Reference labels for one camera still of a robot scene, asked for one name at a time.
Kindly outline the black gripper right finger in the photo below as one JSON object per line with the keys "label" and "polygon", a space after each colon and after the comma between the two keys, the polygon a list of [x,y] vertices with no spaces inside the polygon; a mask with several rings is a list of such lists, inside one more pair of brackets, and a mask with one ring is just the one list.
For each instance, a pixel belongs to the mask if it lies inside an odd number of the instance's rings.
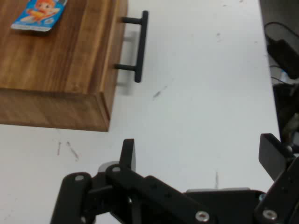
{"label": "black gripper right finger", "polygon": [[259,162],[274,181],[254,211],[259,224],[299,222],[299,158],[273,134],[260,135]]}

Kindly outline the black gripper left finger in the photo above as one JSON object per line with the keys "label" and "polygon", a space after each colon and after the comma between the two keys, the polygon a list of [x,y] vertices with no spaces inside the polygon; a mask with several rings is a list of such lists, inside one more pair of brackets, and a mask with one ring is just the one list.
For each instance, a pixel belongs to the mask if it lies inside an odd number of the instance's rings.
{"label": "black gripper left finger", "polygon": [[135,142],[123,142],[118,162],[95,176],[67,175],[54,207],[53,224],[93,224],[110,213],[122,224],[215,224],[216,215],[203,204],[153,176],[134,171]]}

